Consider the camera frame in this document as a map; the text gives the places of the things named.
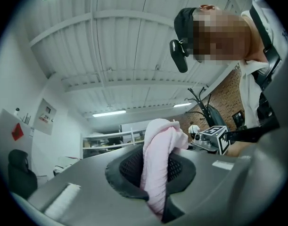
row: gray surface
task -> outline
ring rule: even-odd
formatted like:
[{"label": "gray surface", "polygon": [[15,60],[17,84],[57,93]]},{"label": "gray surface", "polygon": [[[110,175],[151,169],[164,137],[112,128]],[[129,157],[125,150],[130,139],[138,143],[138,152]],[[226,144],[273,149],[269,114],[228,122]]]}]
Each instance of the gray surface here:
[{"label": "gray surface", "polygon": [[242,190],[234,197],[232,219],[235,225],[249,223],[250,219],[257,217],[284,186],[288,178],[288,128],[264,135],[251,158]]},{"label": "gray surface", "polygon": [[45,216],[43,213],[39,212],[31,204],[29,204],[25,199],[20,197],[15,193],[11,193],[16,203],[21,207],[21,209],[27,214],[27,216],[36,222],[40,226],[63,226],[51,218]]},{"label": "gray surface", "polygon": [[67,183],[73,183],[80,185],[81,191],[60,221],[65,225],[161,225],[144,200],[122,197],[105,177],[110,161],[136,147],[81,160],[39,188],[28,201],[44,210]]},{"label": "gray surface", "polygon": [[[105,178],[108,163],[136,147],[122,148],[76,163],[38,189],[28,201],[44,211],[67,183],[73,183],[81,186],[81,192],[60,221],[65,225],[161,225],[145,201],[122,197]],[[212,163],[216,160],[236,160],[177,148],[173,153],[193,161],[197,170],[188,188],[171,196],[173,203],[185,213],[204,201],[228,175],[228,170],[212,166]]]},{"label": "gray surface", "polygon": [[191,211],[207,198],[230,172],[229,170],[212,166],[212,163],[217,160],[234,163],[237,159],[223,155],[184,151],[177,148],[173,152],[188,158],[196,167],[194,180],[187,189],[184,192],[171,195],[172,202],[185,213]]},{"label": "gray surface", "polygon": [[239,190],[241,190],[243,178],[245,178],[249,164],[249,159],[237,158],[233,169],[229,171],[226,177],[218,181],[218,185],[209,191],[201,202],[194,203],[193,198],[197,197],[195,192],[192,192],[192,198],[190,198],[189,192],[188,199],[177,198],[175,195],[172,196],[175,205],[179,208],[186,208],[187,213],[183,217],[168,223],[168,225],[231,225],[231,210],[234,208],[232,199],[237,196]]}]

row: pink cloth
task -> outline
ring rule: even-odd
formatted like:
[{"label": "pink cloth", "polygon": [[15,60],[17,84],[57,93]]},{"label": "pink cloth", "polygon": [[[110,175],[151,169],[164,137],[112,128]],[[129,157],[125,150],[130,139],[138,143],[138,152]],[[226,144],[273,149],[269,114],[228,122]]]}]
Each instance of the pink cloth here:
[{"label": "pink cloth", "polygon": [[174,147],[188,148],[188,136],[180,129],[180,123],[165,119],[151,121],[145,133],[140,188],[148,193],[147,203],[160,219],[165,206],[168,157]]}]

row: white sticker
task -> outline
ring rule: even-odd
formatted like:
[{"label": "white sticker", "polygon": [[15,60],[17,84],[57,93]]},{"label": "white sticker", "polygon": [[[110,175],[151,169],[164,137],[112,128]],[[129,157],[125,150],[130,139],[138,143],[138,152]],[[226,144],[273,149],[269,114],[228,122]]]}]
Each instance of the white sticker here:
[{"label": "white sticker", "polygon": [[225,161],[215,161],[213,162],[212,166],[226,169],[226,170],[232,170],[234,164],[230,162],[225,162]]},{"label": "white sticker", "polygon": [[31,127],[31,130],[30,130],[30,137],[33,137],[34,136],[34,127]]}]

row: ceiling light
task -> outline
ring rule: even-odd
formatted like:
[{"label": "ceiling light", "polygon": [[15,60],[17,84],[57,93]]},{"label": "ceiling light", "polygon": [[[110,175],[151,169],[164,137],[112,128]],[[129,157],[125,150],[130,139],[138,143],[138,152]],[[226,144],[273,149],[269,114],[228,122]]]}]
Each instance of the ceiling light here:
[{"label": "ceiling light", "polygon": [[93,114],[93,117],[100,117],[100,116],[106,116],[106,115],[118,115],[118,114],[124,114],[126,111],[113,111],[113,112],[107,112],[107,113],[101,113],[101,114]]},{"label": "ceiling light", "polygon": [[191,103],[179,104],[179,105],[175,105],[175,106],[173,106],[173,107],[175,108],[175,107],[187,106],[187,105],[190,105],[190,104],[191,104]]}]

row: hand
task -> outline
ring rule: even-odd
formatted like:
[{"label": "hand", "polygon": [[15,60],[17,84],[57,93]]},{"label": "hand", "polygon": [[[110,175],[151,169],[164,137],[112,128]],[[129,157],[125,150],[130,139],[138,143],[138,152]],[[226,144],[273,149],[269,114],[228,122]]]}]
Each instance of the hand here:
[{"label": "hand", "polygon": [[242,150],[244,150],[246,147],[248,147],[249,145],[252,145],[252,144],[254,144],[254,143],[236,141],[233,145],[229,146],[229,149],[225,155],[238,157],[240,155],[240,153],[242,152]]}]

